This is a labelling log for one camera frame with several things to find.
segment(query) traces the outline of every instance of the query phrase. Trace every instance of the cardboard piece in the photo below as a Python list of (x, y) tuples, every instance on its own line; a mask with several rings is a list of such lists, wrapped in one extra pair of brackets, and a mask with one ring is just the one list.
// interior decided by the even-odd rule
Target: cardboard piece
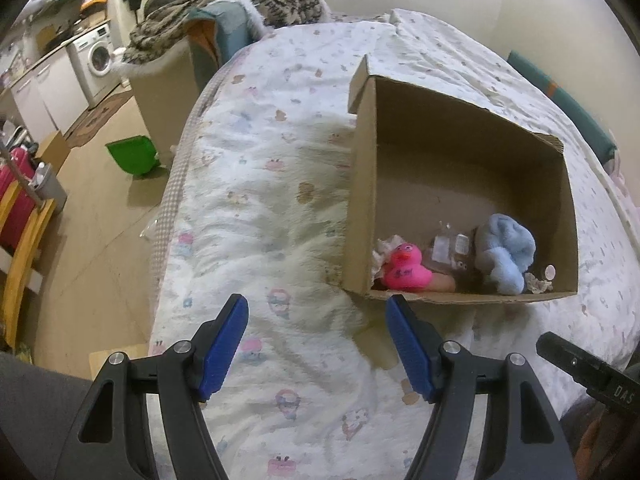
[(462, 292), (404, 293), (430, 303), (523, 303), (578, 290), (574, 202), (562, 142), (530, 132), (491, 111), (408, 82), (372, 73), (365, 57), (350, 85), (357, 113), (342, 285), (384, 300), (371, 289), (377, 238), (398, 234), (418, 245), (440, 221), (471, 231), (493, 213), (513, 217), (536, 240), (529, 269), (552, 264), (554, 290), (501, 296)]
[(65, 137), (62, 136), (60, 131), (57, 131), (49, 134), (47, 138), (40, 143), (36, 158), (51, 164), (53, 171), (58, 174), (69, 153), (71, 153), (71, 148), (66, 143)]

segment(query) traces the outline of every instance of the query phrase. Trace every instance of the doormat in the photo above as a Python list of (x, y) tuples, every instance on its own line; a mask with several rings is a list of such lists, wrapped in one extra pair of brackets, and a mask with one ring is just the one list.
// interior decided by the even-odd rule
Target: doormat
[(116, 113), (120, 107), (131, 99), (132, 90), (120, 92), (107, 97), (93, 110), (85, 112), (85, 115), (78, 119), (77, 125), (71, 134), (66, 138), (66, 143), (70, 148), (84, 146), (95, 137), (98, 130), (104, 126), (109, 118)]

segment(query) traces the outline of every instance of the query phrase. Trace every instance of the bed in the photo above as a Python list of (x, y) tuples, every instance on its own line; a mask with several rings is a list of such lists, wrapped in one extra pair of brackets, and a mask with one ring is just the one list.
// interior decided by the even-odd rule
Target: bed
[[(639, 334), (638, 225), (569, 119), (498, 55), (436, 18), (285, 27), (210, 81), (184, 129), (154, 242), (150, 352), (190, 338), (233, 292), (250, 321), (203, 415), (230, 478), (402, 479), (431, 406), (412, 391), (383, 312), (338, 286), (363, 54), (417, 84), (564, 142), (580, 253), (577, 296), (521, 306), (421, 307), (475, 354), (523, 354), (556, 412), (584, 389), (536, 356), (552, 330), (617, 366)], [(473, 478), (482, 399), (460, 479)], [(173, 478), (157, 399), (149, 419), (160, 477)]]

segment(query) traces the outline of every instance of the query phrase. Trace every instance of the pillow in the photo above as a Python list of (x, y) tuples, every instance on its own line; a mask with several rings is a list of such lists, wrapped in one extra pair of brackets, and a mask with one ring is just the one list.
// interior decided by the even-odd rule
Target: pillow
[(563, 88), (525, 57), (512, 50), (507, 62), (533, 86), (542, 90), (578, 128), (601, 164), (611, 160), (616, 145), (598, 123)]
[(202, 92), (209, 79), (242, 47), (254, 42), (242, 4), (218, 0), (193, 9), (185, 23), (196, 84)]

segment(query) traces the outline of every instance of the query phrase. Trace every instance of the yellow chair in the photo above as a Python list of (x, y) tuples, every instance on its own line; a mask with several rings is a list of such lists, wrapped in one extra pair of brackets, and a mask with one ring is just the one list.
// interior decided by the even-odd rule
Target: yellow chair
[[(14, 180), (0, 200), (0, 231), (20, 191), (20, 185)], [(36, 207), (31, 211), (6, 277), (0, 305), (0, 323), (4, 329), (4, 341), (13, 349), (15, 349), (18, 330), (18, 313), (31, 273), (31, 264), (54, 209), (54, 200), (45, 200), (42, 209), (38, 210)]]

